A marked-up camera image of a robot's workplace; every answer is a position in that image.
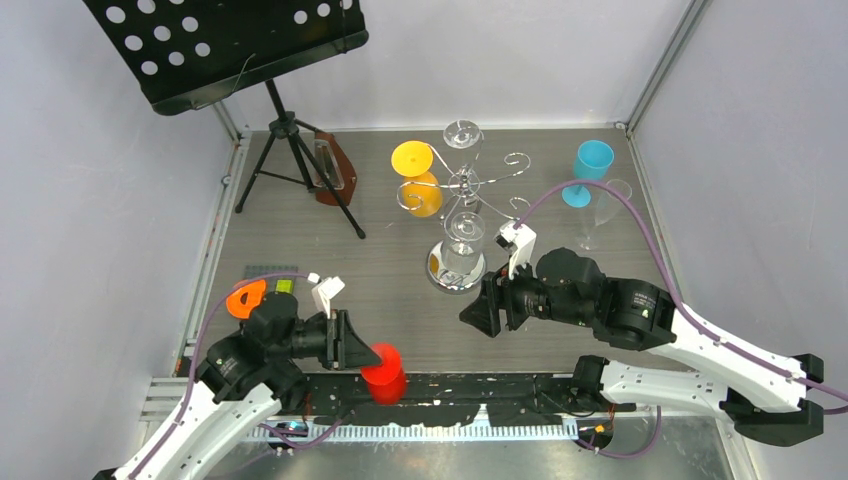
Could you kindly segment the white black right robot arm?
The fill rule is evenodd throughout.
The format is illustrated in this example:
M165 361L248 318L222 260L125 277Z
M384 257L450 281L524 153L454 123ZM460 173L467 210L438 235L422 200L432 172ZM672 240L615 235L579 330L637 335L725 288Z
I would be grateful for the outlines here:
M789 447L821 435L823 408L808 400L806 381L823 379L812 354L785 357L747 342L743 358L731 335L678 307L670 294L637 279L609 277L597 263L559 248L535 268L486 273L480 293L461 322L494 338L530 318L586 327L611 347L647 352L688 366L688 371L644 369L597 355L574 367L566 399L579 409L650 404L710 415L759 443Z

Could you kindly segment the red wine glass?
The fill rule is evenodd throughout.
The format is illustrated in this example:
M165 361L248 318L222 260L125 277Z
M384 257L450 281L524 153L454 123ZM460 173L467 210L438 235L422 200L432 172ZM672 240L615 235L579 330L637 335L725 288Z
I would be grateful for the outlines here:
M388 343L376 343L371 348L378 355L380 364L361 369L366 387L377 404L397 404L407 389L402 357L399 351Z

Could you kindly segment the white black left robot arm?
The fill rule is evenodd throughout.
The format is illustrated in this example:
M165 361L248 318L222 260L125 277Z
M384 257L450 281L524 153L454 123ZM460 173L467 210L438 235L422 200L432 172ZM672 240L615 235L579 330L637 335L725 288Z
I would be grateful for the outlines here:
M304 405L309 382L299 359L327 370L372 367L381 359L345 310L298 316L298 301L272 292L240 329L210 346L186 392L146 444L98 479L202 479L260 422Z

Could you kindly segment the blue wine glass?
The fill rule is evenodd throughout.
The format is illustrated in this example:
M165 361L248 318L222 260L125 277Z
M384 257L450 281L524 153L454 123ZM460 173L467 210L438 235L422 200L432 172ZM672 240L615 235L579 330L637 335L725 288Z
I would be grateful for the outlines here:
M601 140L588 140L577 149L573 174L579 180L601 180L615 159L614 150ZM562 191L562 199L566 205L573 208L587 207L592 194L587 186L575 185Z

